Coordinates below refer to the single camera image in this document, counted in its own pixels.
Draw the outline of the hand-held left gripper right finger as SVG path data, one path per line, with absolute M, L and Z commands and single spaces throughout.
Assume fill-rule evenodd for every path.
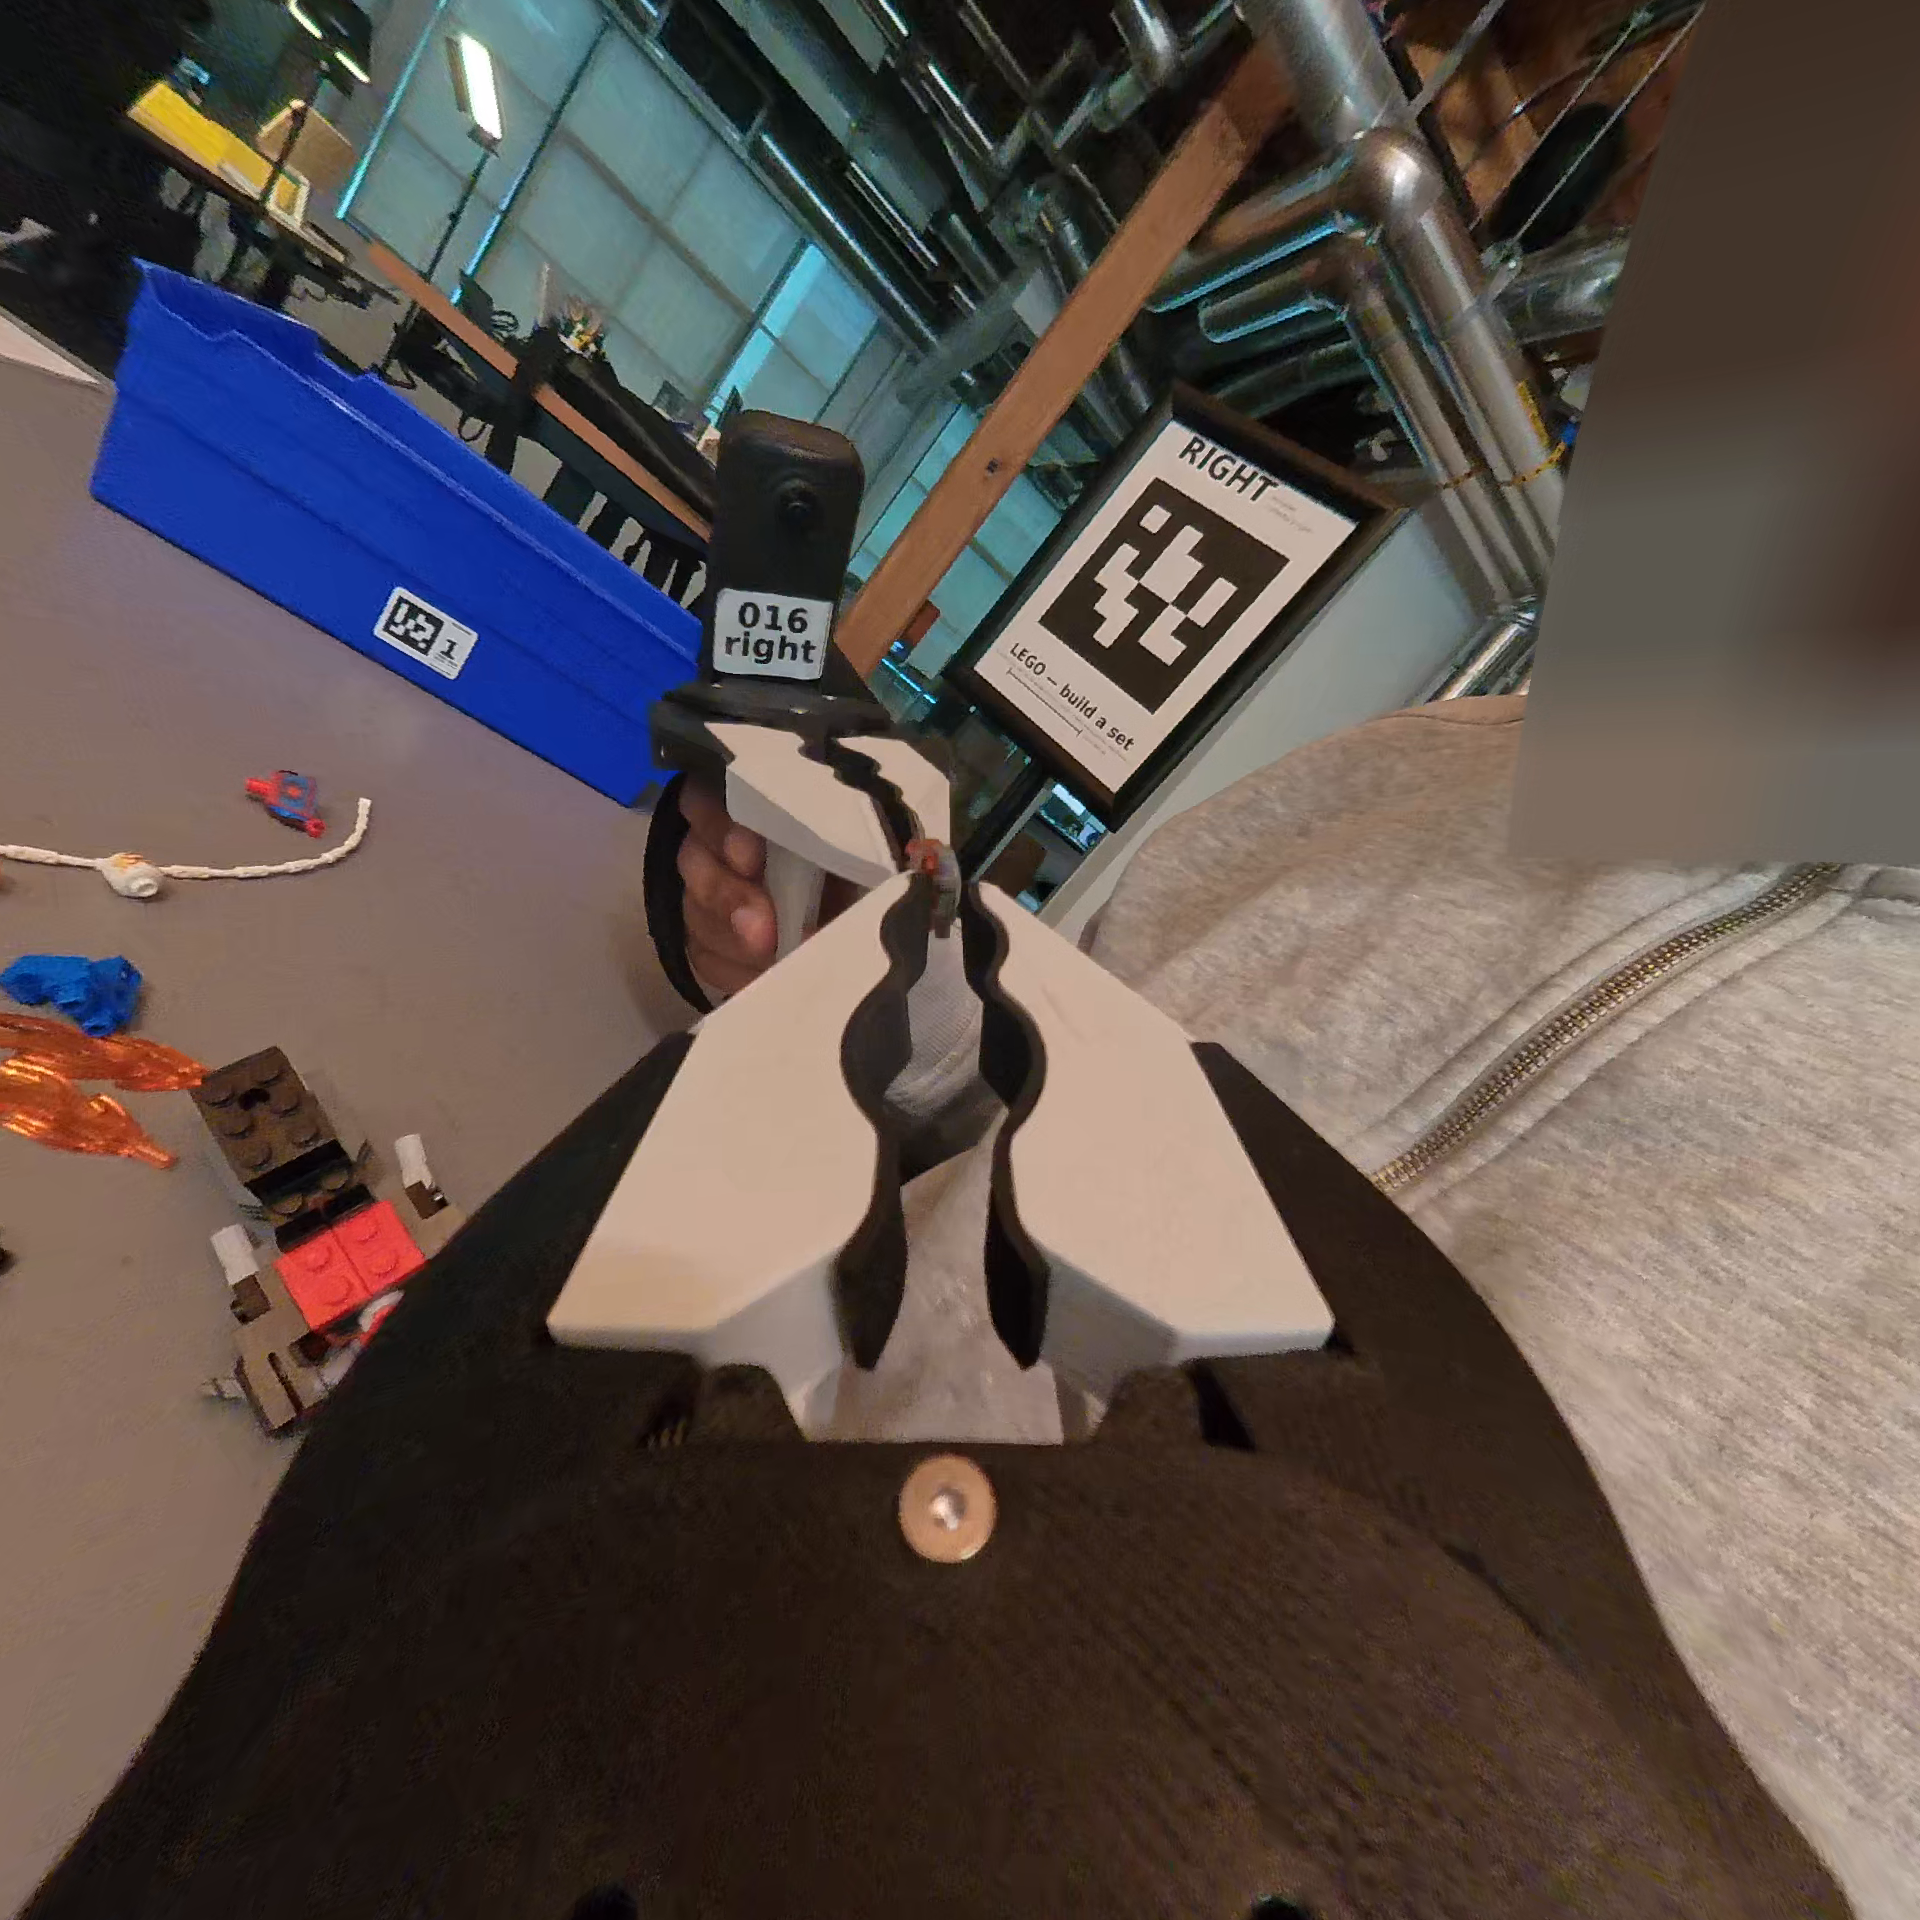
M 1004 1352 L 1102 1405 L 1159 1369 L 1322 1352 L 1331 1306 L 1180 1025 L 989 884 L 963 961 L 1004 1111 L 983 1245 Z

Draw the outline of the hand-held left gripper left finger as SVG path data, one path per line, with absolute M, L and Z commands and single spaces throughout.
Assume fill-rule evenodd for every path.
M 758 1369 L 801 1428 L 904 1303 L 901 1121 L 919 877 L 898 874 L 711 1013 L 557 1301 L 564 1349 Z

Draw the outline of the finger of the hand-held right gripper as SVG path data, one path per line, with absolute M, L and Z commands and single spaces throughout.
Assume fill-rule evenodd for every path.
M 707 726 L 724 757 L 724 804 L 737 828 L 758 833 L 769 853 L 826 877 L 871 890 L 904 866 L 876 785 L 846 778 L 805 750 L 792 731 Z
M 908 736 L 833 736 L 830 771 L 868 801 L 894 870 L 914 863 L 914 846 L 952 842 L 948 774 Z

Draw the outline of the black red lego build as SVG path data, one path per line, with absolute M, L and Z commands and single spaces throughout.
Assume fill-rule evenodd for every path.
M 340 1125 L 275 1044 L 210 1067 L 190 1101 L 228 1206 L 210 1245 L 233 1360 L 204 1393 L 296 1432 L 465 1216 L 420 1134 L 379 1145 Z

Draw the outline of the person's right forearm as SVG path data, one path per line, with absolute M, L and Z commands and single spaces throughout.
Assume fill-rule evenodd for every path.
M 996 1095 L 980 1073 L 983 1002 L 966 972 L 963 933 L 925 942 L 925 966 L 907 995 L 908 1063 L 891 1080 L 887 1104 L 911 1128 L 976 1129 L 996 1117 Z

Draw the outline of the person's right hand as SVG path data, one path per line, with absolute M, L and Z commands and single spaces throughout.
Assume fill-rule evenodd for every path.
M 684 792 L 677 874 L 689 969 L 696 988 L 720 1006 L 774 969 L 779 913 L 764 886 L 764 839 L 707 801 L 701 792 Z

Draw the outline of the wooden desk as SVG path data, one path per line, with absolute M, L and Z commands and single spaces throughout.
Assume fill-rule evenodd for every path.
M 694 475 L 694 450 L 670 450 L 670 428 L 621 383 L 597 377 L 544 326 L 523 343 L 498 339 L 468 317 L 384 244 L 367 244 L 367 268 L 383 274 L 407 315 L 391 339 L 396 362 L 461 417 L 488 428 L 483 460 L 509 474 L 522 441 L 557 460 L 544 502 L 577 522 L 599 546 L 631 519 L 649 536 L 706 553 L 711 478 Z

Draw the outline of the framed marker sign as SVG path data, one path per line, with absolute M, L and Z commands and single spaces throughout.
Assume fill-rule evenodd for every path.
M 1116 831 L 1405 516 L 1356 474 L 1171 383 L 946 682 Z

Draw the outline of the wooden beam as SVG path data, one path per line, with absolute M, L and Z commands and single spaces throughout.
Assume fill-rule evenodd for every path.
M 877 672 L 1292 107 L 1293 87 L 1283 59 L 1261 36 L 1183 131 L 1146 193 L 839 621 L 839 652 L 859 676 L 868 680 Z

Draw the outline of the blue plastic bin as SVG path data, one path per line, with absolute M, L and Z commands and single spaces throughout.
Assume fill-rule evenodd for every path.
M 304 324 L 135 267 L 91 495 L 635 804 L 694 615 Z

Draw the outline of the ceiling lamp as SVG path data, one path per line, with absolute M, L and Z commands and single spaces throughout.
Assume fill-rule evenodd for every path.
M 505 138 L 505 110 L 493 53 L 465 29 L 452 32 L 445 49 L 449 91 L 456 113 L 465 120 L 468 138 L 483 154 L 496 154 Z

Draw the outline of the yellow box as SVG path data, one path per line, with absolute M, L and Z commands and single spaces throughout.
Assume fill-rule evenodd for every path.
M 267 205 L 282 225 L 306 219 L 309 178 L 291 162 L 296 141 L 291 110 L 281 110 L 258 133 L 236 133 L 175 84 L 155 83 L 132 101 L 128 123 L 186 176 L 233 186 L 244 200 Z

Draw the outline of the metal ventilation ducts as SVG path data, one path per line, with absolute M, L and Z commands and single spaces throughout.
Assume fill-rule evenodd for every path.
M 1123 317 L 1176 321 L 1171 365 L 1249 372 L 1211 397 L 1249 420 L 1363 380 L 1452 529 L 1487 618 L 1426 693 L 1527 686 L 1559 529 L 1567 441 L 1364 4 L 1235 4 L 1320 155 L 1214 213 Z

